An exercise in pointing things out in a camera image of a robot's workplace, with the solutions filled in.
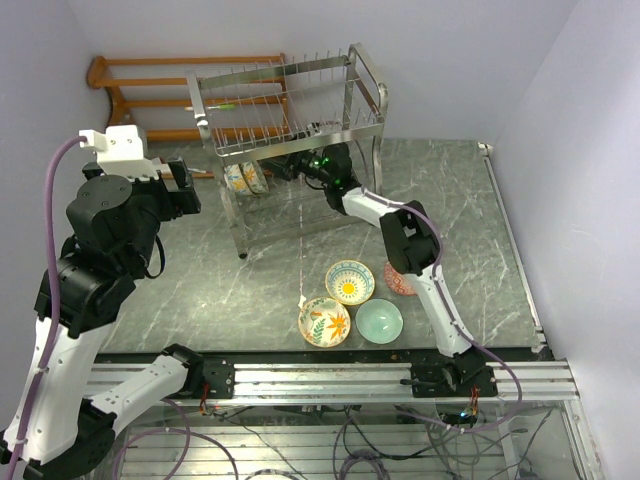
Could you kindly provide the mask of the orange star flower bowl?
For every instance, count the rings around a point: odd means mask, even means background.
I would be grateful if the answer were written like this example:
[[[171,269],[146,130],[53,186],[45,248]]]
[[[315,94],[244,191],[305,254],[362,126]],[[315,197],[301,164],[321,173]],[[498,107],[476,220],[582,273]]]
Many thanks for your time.
[[[240,165],[244,180],[254,195],[269,192],[269,185],[257,161],[247,161]]]

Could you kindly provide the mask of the blue orange patterned bowl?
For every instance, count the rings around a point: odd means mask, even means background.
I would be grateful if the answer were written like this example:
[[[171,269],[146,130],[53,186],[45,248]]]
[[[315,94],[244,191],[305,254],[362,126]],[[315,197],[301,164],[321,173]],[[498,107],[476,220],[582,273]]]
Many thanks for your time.
[[[227,166],[224,174],[227,187],[236,195],[251,196],[253,194],[238,164]]]

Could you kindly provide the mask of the yellow sun blue bowl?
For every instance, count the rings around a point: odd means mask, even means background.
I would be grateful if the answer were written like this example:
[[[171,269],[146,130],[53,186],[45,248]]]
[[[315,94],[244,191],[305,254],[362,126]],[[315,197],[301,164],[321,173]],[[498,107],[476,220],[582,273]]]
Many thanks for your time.
[[[363,263],[341,260],[328,269],[325,287],[329,296],[339,303],[356,306],[371,298],[375,291],[375,278]]]

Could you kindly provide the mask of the orange flower leaf bowl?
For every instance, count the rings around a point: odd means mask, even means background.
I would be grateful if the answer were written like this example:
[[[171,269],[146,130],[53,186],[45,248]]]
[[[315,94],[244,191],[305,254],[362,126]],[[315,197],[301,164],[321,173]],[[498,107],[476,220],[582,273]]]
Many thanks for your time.
[[[310,345],[333,348],[344,343],[349,336],[351,318],[344,305],[329,297],[319,297],[302,306],[298,327]]]

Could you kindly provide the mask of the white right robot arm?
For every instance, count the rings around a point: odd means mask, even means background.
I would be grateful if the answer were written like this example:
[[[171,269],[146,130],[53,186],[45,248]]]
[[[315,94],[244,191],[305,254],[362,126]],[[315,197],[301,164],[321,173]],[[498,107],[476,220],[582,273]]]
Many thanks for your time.
[[[408,280],[424,308],[442,357],[441,384],[459,396],[488,372],[487,351],[465,326],[448,290],[442,258],[444,242],[418,201],[402,203],[373,193],[353,169],[349,147],[330,145],[322,153],[295,152],[263,162],[271,174],[292,181],[312,180],[335,211],[380,229],[387,260]]]

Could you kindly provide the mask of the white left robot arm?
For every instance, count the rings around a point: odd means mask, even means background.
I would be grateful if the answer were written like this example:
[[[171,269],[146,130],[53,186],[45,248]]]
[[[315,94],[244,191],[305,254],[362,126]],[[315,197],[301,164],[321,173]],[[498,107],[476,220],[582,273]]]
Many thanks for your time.
[[[110,174],[97,164],[83,170],[85,183],[66,210],[73,233],[53,251],[36,297],[28,380],[1,434],[2,462],[23,461],[27,479],[90,473],[153,403],[192,397],[203,387],[203,358],[173,344],[130,380],[101,394],[85,393],[122,304],[138,281],[150,277],[152,255],[163,253],[161,224],[201,210],[185,163],[172,160],[169,168],[173,188],[159,178]]]

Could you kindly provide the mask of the stainless steel dish rack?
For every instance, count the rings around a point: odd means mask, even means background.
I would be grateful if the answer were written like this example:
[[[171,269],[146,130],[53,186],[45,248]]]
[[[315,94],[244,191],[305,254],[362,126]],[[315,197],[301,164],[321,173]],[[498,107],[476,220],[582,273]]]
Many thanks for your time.
[[[262,139],[228,140],[214,137],[216,115],[202,100],[206,87],[226,87],[241,80],[282,75],[289,98],[289,131]],[[379,68],[360,43],[347,52],[243,73],[187,77],[193,115],[212,172],[219,180],[222,205],[237,254],[246,258],[250,248],[355,224],[359,220],[333,210],[324,192],[300,176],[292,181],[274,177],[260,161],[346,143],[359,181],[381,193],[381,143],[388,111],[388,89]],[[240,196],[225,182],[227,166],[257,161],[269,185],[263,195]]]

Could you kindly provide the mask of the wooden shelf rack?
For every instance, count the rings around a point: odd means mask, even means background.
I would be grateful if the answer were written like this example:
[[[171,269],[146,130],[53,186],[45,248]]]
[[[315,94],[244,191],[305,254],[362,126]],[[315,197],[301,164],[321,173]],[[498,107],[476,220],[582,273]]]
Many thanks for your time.
[[[184,142],[200,138],[193,120],[187,77],[198,80],[282,66],[283,53],[267,56],[107,59],[96,56],[86,74],[88,86],[106,92],[109,126],[135,124],[151,142]],[[262,139],[289,131],[289,98],[282,75],[241,80],[226,87],[206,87],[204,105],[236,104],[234,110],[207,110],[216,115],[214,137]]]

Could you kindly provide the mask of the green capped marker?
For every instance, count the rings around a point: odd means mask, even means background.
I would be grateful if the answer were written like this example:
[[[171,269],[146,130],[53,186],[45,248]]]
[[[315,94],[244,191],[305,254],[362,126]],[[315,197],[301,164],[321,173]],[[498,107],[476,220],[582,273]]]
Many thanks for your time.
[[[206,110],[234,110],[236,108],[236,104],[214,104],[214,105],[205,105],[203,107]],[[194,111],[193,106],[184,107],[185,111]]]

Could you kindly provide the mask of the red patterned bowl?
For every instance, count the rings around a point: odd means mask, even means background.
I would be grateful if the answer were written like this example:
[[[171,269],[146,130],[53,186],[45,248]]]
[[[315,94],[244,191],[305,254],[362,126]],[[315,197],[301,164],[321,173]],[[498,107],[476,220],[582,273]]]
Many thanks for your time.
[[[416,296],[416,292],[409,281],[396,271],[389,261],[386,261],[384,264],[383,277],[386,285],[395,294],[401,296]]]

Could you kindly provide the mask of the plain teal bowl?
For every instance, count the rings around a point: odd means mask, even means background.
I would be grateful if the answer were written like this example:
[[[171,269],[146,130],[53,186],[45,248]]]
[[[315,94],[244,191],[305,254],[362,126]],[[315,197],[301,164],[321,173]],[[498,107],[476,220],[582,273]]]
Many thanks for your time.
[[[390,301],[371,299],[356,313],[359,333],[369,342],[384,345],[395,341],[402,333],[404,320],[400,310]]]

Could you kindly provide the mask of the aluminium mounting rail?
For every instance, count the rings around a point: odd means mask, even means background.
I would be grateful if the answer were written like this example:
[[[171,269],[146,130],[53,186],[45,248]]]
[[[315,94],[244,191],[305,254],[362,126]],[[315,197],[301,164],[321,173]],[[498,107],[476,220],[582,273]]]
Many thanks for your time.
[[[514,362],[509,369],[490,362],[489,384],[497,388],[485,402],[565,401],[579,397],[566,362]],[[416,398],[401,381],[410,365],[399,364],[238,364],[233,396],[220,405],[285,405],[319,403],[428,403]]]

